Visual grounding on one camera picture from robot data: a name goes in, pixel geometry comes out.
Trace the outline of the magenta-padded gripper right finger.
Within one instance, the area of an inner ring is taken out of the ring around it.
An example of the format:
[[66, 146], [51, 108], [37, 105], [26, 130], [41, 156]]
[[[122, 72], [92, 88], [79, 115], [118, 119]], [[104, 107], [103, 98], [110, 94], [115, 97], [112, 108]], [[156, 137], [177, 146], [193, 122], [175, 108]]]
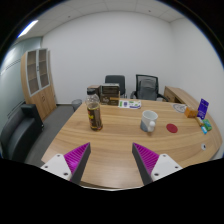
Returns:
[[132, 154], [144, 185], [182, 169], [182, 167], [167, 154], [157, 154], [137, 143], [132, 145]]

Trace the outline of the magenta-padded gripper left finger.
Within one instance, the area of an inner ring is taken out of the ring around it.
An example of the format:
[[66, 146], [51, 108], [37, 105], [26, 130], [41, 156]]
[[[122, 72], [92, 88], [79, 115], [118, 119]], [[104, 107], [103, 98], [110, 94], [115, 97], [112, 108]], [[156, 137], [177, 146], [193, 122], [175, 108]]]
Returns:
[[86, 143], [65, 155], [56, 154], [42, 169], [79, 185], [90, 153], [90, 144]]

